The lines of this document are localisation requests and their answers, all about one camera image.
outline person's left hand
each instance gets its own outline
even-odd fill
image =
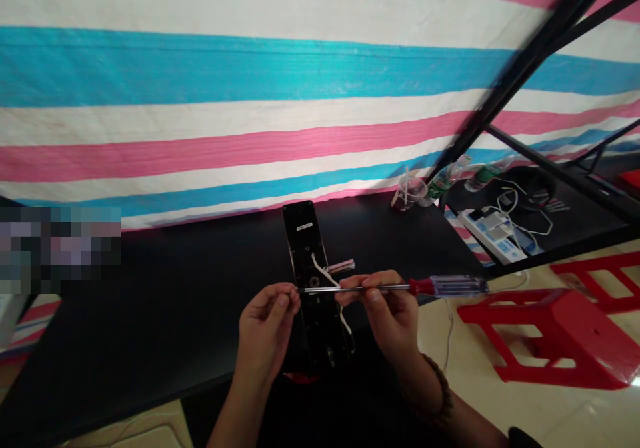
[[[235,376],[245,383],[271,388],[287,352],[300,295],[291,283],[260,291],[240,315],[240,342]]]

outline hand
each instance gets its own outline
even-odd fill
[[[373,336],[389,362],[398,369],[420,356],[418,351],[418,302],[408,291],[381,293],[380,285],[401,285],[396,271],[379,271],[372,275],[355,275],[340,282],[340,288],[362,286],[366,291],[336,293],[335,300],[347,306],[360,300],[367,310]]]
[[[240,342],[235,375],[244,383],[271,388],[287,352],[300,295],[291,283],[260,291],[240,315]]]

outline red plastic stool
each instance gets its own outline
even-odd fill
[[[512,301],[515,305],[492,305]],[[507,366],[494,369],[503,381],[528,381],[581,388],[620,389],[640,369],[640,347],[581,293],[565,288],[511,291],[488,296],[477,305],[458,309],[466,323],[487,334]],[[493,325],[535,325],[542,338],[528,338],[543,367],[523,366]],[[561,358],[575,367],[561,368]]]
[[[584,261],[573,261],[559,265],[550,265],[553,272],[560,276],[569,285],[577,288],[586,288],[598,300],[598,308],[605,313],[624,313],[640,309],[640,287],[633,280],[626,276],[621,268],[640,265],[640,251],[625,253],[623,255],[613,255],[610,257],[594,258]],[[590,271],[608,270],[612,272],[624,286],[632,293],[632,296],[625,298],[614,298],[610,296],[589,274]]]

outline clear plastic cup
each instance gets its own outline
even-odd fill
[[[398,211],[406,211],[419,199],[427,196],[427,186],[420,178],[404,175],[398,182],[398,189],[391,200],[391,208]]]

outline wrist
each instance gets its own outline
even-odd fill
[[[271,390],[271,382],[266,377],[252,376],[236,370],[231,381],[229,394],[239,399],[266,402]]]
[[[407,396],[423,413],[438,413],[443,405],[443,388],[434,369],[416,350],[396,368],[398,379]]]

